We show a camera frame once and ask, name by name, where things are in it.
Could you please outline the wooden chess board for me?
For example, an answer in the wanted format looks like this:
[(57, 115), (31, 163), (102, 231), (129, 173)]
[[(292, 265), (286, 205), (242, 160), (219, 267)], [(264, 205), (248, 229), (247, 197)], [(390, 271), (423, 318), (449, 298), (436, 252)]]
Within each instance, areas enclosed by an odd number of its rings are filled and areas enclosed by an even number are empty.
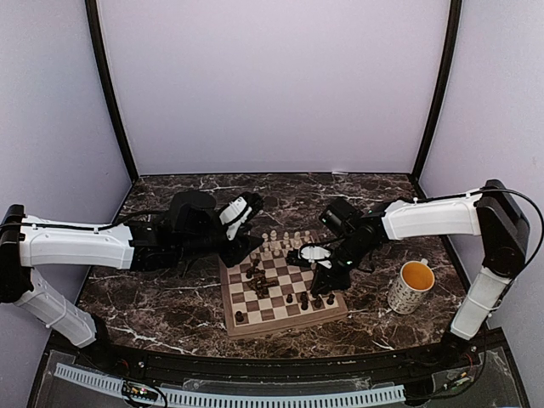
[[(326, 303), (330, 295), (326, 294), (320, 296), (321, 307), (319, 309), (315, 307), (315, 297), (309, 291), (315, 266), (301, 268), (286, 262), (289, 251), (305, 243), (320, 240), (315, 231), (286, 232), (281, 235), (272, 230), (263, 234), (263, 239), (263, 245), (236, 266), (226, 267), (224, 263), (219, 264), (224, 320), (229, 337), (264, 336), (287, 329), (341, 320), (348, 315), (343, 295), (339, 292), (333, 292), (335, 294), (333, 305)], [(279, 285), (271, 287), (269, 295), (262, 299), (258, 299), (255, 291), (248, 287), (245, 274), (255, 258), (260, 261), (258, 267), (264, 270), (266, 277), (279, 282)], [(309, 297), (307, 310), (300, 308), (302, 292), (307, 292)], [(286, 302), (288, 294), (293, 296), (293, 302), (290, 304)], [(243, 322), (236, 321), (237, 311), (244, 314)]]

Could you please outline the patterned mug yellow inside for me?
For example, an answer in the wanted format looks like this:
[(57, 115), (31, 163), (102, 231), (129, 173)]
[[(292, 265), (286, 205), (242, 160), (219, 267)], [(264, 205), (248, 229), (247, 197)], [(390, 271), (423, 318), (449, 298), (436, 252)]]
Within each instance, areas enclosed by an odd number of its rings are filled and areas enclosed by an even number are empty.
[(388, 306), (399, 315), (414, 313), (435, 284), (428, 260), (406, 262), (388, 291)]

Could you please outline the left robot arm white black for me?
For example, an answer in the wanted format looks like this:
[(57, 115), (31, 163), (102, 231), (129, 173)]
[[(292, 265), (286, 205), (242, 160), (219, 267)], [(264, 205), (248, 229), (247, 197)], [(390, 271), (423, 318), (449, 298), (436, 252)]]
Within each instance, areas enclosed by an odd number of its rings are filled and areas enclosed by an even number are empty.
[(89, 265), (138, 272), (175, 268), (182, 261), (216, 254), (227, 267), (240, 264), (263, 239), (250, 235), (250, 221), (264, 206), (244, 192), (222, 208), (208, 193), (176, 194), (166, 211), (143, 210), (112, 224), (51, 221), (12, 205), (1, 223), (1, 301), (12, 303), (86, 349), (102, 371), (120, 363), (103, 321), (80, 310), (53, 289), (39, 265)]

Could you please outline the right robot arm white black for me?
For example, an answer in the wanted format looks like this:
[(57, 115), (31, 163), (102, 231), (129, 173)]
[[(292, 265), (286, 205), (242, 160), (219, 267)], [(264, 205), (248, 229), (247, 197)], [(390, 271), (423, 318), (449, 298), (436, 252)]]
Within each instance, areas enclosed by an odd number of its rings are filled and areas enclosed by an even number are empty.
[(363, 257), (390, 241), (427, 236), (474, 236), (483, 260), (467, 296), (452, 318), (448, 337), (433, 360), (450, 369), (467, 353), (472, 339), (500, 305), (513, 282), (536, 253), (529, 249), (530, 221), (517, 203), (523, 194), (490, 179), (476, 190), (433, 198), (385, 201), (363, 212), (343, 198), (331, 202), (320, 221), (334, 234), (330, 241), (306, 243), (297, 255), (316, 266), (314, 295), (350, 287), (350, 273)]

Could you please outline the pile of dark chess pieces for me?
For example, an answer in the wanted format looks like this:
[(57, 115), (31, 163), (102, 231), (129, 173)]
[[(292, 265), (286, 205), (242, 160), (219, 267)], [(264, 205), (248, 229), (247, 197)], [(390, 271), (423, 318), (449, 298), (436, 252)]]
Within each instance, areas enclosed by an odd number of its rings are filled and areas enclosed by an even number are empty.
[(260, 269), (260, 261), (253, 259), (251, 266), (246, 270), (246, 278), (248, 279), (248, 287), (255, 291), (258, 299), (266, 298), (269, 295), (269, 289), (274, 286), (278, 286), (279, 282), (275, 279), (269, 279), (266, 277), (263, 269)]

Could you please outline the black front rail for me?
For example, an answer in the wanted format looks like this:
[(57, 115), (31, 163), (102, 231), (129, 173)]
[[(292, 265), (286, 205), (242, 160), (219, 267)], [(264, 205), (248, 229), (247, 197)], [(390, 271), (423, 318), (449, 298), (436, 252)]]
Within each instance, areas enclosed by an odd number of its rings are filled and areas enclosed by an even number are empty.
[(177, 383), (190, 378), (250, 383), (311, 382), (369, 377), (379, 382), (427, 381), (439, 371), (465, 365), (475, 367), (484, 361), (484, 336), (472, 342), (445, 338), (440, 343), (378, 354), (322, 359), (250, 360), (197, 357), (145, 351), (110, 345), (111, 356), (90, 354), (68, 341), (57, 346), (74, 354), (86, 366), (106, 373), (121, 373), (136, 380), (153, 383)]

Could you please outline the left black frame post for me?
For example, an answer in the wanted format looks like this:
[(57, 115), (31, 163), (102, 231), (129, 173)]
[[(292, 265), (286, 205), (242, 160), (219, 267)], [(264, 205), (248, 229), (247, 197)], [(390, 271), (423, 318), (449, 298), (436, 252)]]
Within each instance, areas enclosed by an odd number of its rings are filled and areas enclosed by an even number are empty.
[(110, 117), (110, 123), (116, 137), (116, 142), (122, 156), (128, 177), (134, 183), (139, 179), (133, 153), (128, 143), (128, 136), (122, 123), (121, 112), (116, 99), (116, 93), (111, 78), (110, 67), (105, 50), (105, 42), (101, 30), (99, 17), (99, 4), (95, 0), (85, 0), (85, 9), (88, 21), (88, 29), (93, 47), (93, 55), (102, 92), (105, 98), (106, 108)]

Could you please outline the black frame post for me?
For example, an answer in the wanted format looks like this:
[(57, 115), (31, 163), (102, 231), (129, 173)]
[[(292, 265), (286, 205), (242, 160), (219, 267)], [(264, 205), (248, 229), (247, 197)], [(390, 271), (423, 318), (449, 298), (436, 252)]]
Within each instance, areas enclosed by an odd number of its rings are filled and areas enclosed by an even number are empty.
[(411, 171), (411, 176), (419, 180), (422, 176), (428, 154), (433, 143), (436, 128), (439, 122), (440, 112), (445, 99), (445, 93), (451, 73), (451, 65), (456, 49), (457, 34), (461, 21), (462, 0), (451, 0), (443, 50), (439, 62), (439, 70), (433, 91), (433, 97), (429, 107), (428, 118), (422, 134), (422, 140), (416, 155), (416, 160)]
[(128, 177), (134, 183), (139, 179), (133, 153), (128, 143), (128, 136), (122, 123), (121, 112), (116, 99), (116, 93), (111, 78), (110, 67), (105, 50), (105, 42), (101, 30), (99, 17), (99, 4), (95, 0), (85, 0), (85, 9), (88, 21), (88, 29), (93, 47), (93, 55), (102, 92), (105, 98), (106, 108), (110, 117), (110, 123), (116, 137), (116, 142), (122, 156)]

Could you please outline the right black frame post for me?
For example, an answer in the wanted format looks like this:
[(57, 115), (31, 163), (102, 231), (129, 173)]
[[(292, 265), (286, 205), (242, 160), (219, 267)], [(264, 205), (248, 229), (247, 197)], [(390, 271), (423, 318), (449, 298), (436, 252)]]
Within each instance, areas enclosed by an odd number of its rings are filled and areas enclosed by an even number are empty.
[(451, 0), (443, 50), (439, 62), (439, 70), (433, 91), (433, 97), (429, 107), (428, 118), (422, 134), (422, 140), (416, 155), (416, 160), (411, 171), (411, 176), (419, 180), (422, 176), (428, 154), (433, 143), (436, 128), (439, 122), (440, 112), (445, 99), (445, 93), (451, 73), (451, 65), (456, 49), (457, 34), (461, 21), (462, 0)]

